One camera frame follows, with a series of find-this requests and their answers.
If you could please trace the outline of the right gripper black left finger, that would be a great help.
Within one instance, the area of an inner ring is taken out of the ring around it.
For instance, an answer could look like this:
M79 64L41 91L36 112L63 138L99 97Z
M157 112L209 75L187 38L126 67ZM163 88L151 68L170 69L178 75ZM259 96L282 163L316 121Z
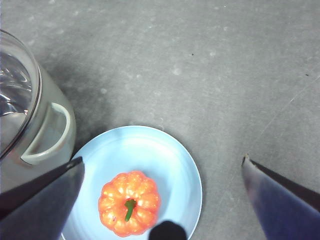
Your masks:
M2 240L57 240L85 175L82 157L0 194Z

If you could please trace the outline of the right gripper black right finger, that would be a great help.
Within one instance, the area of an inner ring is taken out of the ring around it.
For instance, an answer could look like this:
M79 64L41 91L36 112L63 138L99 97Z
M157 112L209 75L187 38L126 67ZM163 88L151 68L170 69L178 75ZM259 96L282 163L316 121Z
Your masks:
M320 194L270 170L245 155L244 186L268 240L318 240Z

